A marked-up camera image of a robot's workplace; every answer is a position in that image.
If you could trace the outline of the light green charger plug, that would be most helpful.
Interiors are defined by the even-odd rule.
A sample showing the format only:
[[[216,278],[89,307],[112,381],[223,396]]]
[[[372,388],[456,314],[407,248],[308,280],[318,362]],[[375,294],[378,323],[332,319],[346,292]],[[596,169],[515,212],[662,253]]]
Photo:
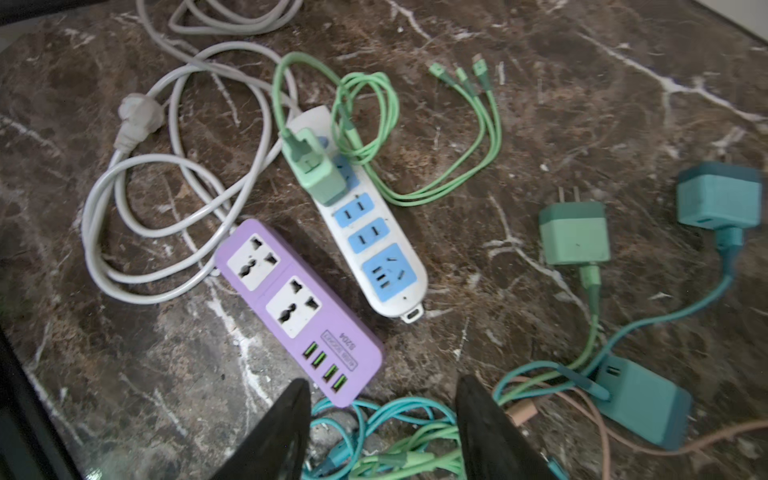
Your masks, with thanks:
[[[326,137],[311,129],[294,133],[288,127],[280,132],[282,153],[300,186],[316,202],[329,206],[348,192],[346,180],[331,160]]]

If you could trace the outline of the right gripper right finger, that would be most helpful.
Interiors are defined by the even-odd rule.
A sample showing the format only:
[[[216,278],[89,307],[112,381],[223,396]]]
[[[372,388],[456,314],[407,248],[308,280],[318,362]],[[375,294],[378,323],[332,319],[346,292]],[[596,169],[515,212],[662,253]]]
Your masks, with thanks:
[[[473,375],[460,377],[455,408],[468,479],[553,479],[545,459]]]

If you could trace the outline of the white blue power strip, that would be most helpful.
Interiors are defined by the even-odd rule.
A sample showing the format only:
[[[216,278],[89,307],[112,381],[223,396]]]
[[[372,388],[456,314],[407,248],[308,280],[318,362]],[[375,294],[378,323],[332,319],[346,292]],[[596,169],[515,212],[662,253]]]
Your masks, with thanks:
[[[332,138],[331,112],[308,110],[287,123],[298,133],[312,131],[346,180],[347,192],[330,206],[317,208],[368,303],[380,315],[413,323],[425,313],[426,269],[361,166],[342,155]]]

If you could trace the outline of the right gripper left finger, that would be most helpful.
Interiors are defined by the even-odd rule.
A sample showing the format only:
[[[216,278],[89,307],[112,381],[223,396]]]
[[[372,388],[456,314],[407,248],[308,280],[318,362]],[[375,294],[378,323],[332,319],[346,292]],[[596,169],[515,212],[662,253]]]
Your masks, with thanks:
[[[309,383],[295,379],[213,479],[300,479],[310,418]]]

